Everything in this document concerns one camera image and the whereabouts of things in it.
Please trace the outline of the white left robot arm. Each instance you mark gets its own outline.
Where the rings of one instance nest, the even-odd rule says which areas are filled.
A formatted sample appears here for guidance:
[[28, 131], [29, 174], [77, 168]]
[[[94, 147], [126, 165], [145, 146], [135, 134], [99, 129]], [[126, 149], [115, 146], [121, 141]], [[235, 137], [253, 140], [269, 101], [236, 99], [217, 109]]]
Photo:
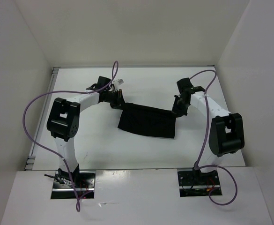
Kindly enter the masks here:
[[79, 163], [74, 149], [74, 137], [79, 129], [80, 113], [101, 102], [109, 103], [111, 108], [120, 109], [125, 103], [122, 90], [80, 94], [69, 99], [58, 97], [53, 102], [46, 127], [61, 155], [59, 171], [66, 173], [63, 181], [69, 187], [76, 187], [80, 183]]

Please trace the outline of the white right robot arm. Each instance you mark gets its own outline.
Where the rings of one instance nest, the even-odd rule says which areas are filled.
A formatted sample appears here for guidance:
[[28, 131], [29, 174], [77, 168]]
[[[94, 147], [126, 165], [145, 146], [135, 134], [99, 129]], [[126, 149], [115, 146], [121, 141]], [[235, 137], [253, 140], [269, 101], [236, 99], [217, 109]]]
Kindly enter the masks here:
[[175, 96], [172, 112], [176, 117], [196, 108], [206, 118], [206, 131], [200, 153], [194, 163], [192, 179], [197, 184], [208, 180], [208, 173], [222, 163], [222, 158], [244, 147], [243, 118], [222, 108], [205, 92], [187, 91]]

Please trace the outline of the black skirt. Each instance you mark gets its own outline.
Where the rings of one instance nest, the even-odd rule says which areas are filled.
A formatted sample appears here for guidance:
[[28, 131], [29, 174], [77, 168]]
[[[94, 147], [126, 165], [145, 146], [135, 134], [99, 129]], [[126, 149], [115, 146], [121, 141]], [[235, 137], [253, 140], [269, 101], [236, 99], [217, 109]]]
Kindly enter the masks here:
[[176, 118], [169, 110], [124, 104], [118, 128], [136, 135], [175, 138]]

